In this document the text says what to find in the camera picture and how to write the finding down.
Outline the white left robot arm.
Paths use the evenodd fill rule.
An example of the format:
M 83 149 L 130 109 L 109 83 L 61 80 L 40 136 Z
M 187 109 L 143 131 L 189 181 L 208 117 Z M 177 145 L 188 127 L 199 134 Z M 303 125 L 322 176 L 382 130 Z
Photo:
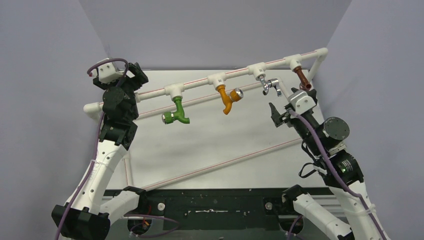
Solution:
M 87 70 L 97 75 L 93 84 L 101 88 L 102 114 L 97 125 L 95 150 L 84 177 L 63 205 L 56 205 L 51 217 L 57 230 L 54 239 L 104 240 L 111 225 L 125 212 L 141 215 L 147 211 L 148 200 L 143 190 L 128 187 L 118 197 L 123 203 L 112 203 L 118 209 L 102 205 L 104 192 L 119 161 L 128 153 L 138 126 L 136 91 L 149 79 L 140 65 L 121 58 L 100 61 Z

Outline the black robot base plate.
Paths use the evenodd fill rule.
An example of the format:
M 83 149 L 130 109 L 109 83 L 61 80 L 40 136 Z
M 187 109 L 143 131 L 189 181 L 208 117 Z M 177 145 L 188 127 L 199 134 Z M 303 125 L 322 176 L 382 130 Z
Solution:
M 170 230 L 228 231 L 259 229 L 276 231 L 290 227 L 299 214 L 282 202 L 285 188 L 156 189 L 146 193 L 142 210 L 156 219 L 148 233 Z

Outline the white pvc pipe frame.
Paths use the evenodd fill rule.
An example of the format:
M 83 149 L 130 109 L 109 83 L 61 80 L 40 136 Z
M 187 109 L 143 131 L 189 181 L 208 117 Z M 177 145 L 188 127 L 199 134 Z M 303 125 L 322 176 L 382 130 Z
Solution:
M 117 165 L 106 189 L 134 186 L 153 189 L 283 188 L 294 184 L 320 187 L 316 175 L 302 179 L 298 171 L 309 158 L 294 129 L 275 127 L 269 103 L 280 111 L 285 96 L 270 89 L 262 93 L 253 70 L 278 78 L 284 91 L 299 84 L 292 68 L 302 65 L 311 78 L 328 54 L 326 48 L 286 56 L 236 70 L 150 70 L 151 86 L 137 94 L 138 130 Z M 228 115 L 216 88 L 235 88 L 243 99 Z M 182 96 L 190 124 L 164 124 L 162 114 L 176 110 L 173 98 Z

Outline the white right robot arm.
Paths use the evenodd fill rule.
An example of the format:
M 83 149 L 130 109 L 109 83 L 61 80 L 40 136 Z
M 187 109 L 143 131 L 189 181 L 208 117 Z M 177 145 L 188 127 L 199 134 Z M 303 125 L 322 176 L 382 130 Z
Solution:
M 335 196 L 346 221 L 325 209 L 300 185 L 282 193 L 282 209 L 308 219 L 331 240 L 387 240 L 389 235 L 369 198 L 363 172 L 345 145 L 349 125 L 335 116 L 317 122 L 314 108 L 318 99 L 314 89 L 294 88 L 287 101 L 284 113 L 271 104 L 270 117 L 276 127 L 287 125 L 300 136 L 301 148 L 311 158 L 313 172 L 320 175 Z

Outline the chrome metal faucet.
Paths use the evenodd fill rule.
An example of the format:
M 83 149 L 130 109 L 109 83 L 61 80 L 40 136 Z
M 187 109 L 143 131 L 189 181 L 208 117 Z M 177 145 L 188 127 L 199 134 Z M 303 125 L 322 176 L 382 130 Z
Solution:
M 260 75 L 256 78 L 256 80 L 261 83 L 262 94 L 264 96 L 266 96 L 272 88 L 275 89 L 278 97 L 281 97 L 283 95 L 283 91 L 280 86 L 280 80 L 278 78 L 266 80 L 264 75 Z

